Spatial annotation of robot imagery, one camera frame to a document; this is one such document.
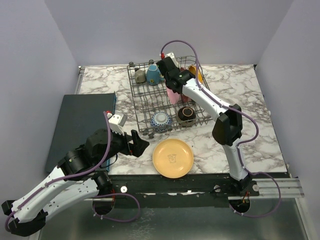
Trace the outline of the plain pink bear plate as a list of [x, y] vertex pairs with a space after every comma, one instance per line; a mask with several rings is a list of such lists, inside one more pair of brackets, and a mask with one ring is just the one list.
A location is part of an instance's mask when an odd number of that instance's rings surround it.
[[172, 105], [177, 104], [178, 101], [180, 100], [180, 94], [177, 92], [173, 92], [173, 90], [169, 89], [168, 87], [166, 88], [166, 93]]

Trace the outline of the orange polka dot plate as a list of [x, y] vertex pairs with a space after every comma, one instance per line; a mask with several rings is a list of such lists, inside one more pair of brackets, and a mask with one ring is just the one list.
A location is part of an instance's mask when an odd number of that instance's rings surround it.
[[192, 74], [194, 74], [194, 75], [196, 75], [196, 73], [197, 73], [197, 79], [198, 79], [198, 81], [199, 81], [201, 84], [204, 83], [203, 77], [202, 77], [202, 74], [201, 74], [201, 71], [200, 71], [199, 69], [197, 70], [197, 68], [196, 68], [195, 65], [190, 65], [187, 69], [188, 69]]

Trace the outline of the blue mug white inside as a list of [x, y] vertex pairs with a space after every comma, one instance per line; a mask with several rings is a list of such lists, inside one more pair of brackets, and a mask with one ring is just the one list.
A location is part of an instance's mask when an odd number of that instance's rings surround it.
[[165, 79], [156, 64], [151, 64], [148, 66], [146, 71], [146, 81], [150, 85], [155, 86], [164, 80]]

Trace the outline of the orange blue patterned bowl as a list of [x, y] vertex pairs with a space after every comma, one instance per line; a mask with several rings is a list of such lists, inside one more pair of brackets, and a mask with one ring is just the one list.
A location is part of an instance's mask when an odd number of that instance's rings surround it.
[[165, 133], [172, 125], [172, 118], [165, 112], [156, 112], [150, 120], [150, 125], [157, 133]]

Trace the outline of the small grey cup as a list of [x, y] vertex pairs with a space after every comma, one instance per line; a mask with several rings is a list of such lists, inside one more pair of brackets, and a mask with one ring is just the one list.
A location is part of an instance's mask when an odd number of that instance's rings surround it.
[[135, 69], [134, 79], [137, 84], [141, 84], [147, 81], [146, 72], [141, 69]]

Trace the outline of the pale yellow bear plate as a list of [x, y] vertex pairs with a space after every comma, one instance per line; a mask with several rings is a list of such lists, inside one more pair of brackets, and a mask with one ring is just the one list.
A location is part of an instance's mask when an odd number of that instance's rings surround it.
[[187, 143], [170, 138], [155, 147], [152, 162], [159, 174], [166, 178], [177, 179], [190, 172], [194, 164], [194, 154]]

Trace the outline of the grey wire dish rack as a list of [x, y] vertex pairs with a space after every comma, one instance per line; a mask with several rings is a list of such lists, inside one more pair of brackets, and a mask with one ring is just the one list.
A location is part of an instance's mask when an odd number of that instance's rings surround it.
[[[129, 62], [127, 65], [127, 74], [133, 98], [134, 112], [137, 121], [137, 127], [144, 136], [153, 137], [155, 133], [159, 133], [156, 127], [152, 125], [152, 117], [154, 114], [162, 112], [171, 118], [171, 125], [166, 126], [166, 131], [182, 129], [188, 126], [206, 125], [211, 116], [190, 98], [184, 95], [173, 93], [168, 95], [169, 90], [164, 81], [156, 85], [145, 82], [137, 82], [135, 73], [147, 72], [151, 64], [156, 61], [150, 59], [143, 63]], [[195, 113], [195, 119], [181, 121], [177, 118], [178, 111], [183, 107], [191, 108]]]

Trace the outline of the dark brown bowl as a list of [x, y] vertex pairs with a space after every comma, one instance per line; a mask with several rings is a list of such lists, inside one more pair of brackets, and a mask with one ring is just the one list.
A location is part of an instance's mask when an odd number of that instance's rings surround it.
[[183, 127], [191, 127], [196, 122], [196, 113], [191, 107], [182, 107], [176, 114], [176, 119], [179, 125]]

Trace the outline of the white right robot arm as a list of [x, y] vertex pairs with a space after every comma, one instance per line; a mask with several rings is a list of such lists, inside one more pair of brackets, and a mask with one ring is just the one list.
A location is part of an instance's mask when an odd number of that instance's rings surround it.
[[183, 94], [200, 105], [214, 120], [212, 136], [225, 152], [232, 178], [230, 191], [241, 196], [248, 190], [251, 177], [244, 167], [243, 153], [239, 148], [242, 137], [242, 110], [219, 99], [196, 79], [189, 70], [181, 71], [171, 57], [165, 57], [156, 63], [164, 76], [165, 85], [174, 93]]

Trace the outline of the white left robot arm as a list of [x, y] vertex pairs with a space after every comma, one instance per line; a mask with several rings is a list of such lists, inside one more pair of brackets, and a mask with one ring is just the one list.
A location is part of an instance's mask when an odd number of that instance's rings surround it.
[[52, 172], [33, 190], [1, 208], [7, 216], [5, 230], [28, 237], [41, 230], [57, 213], [90, 198], [112, 198], [118, 193], [101, 165], [118, 154], [140, 157], [150, 143], [131, 134], [99, 129], [85, 144], [69, 151]]

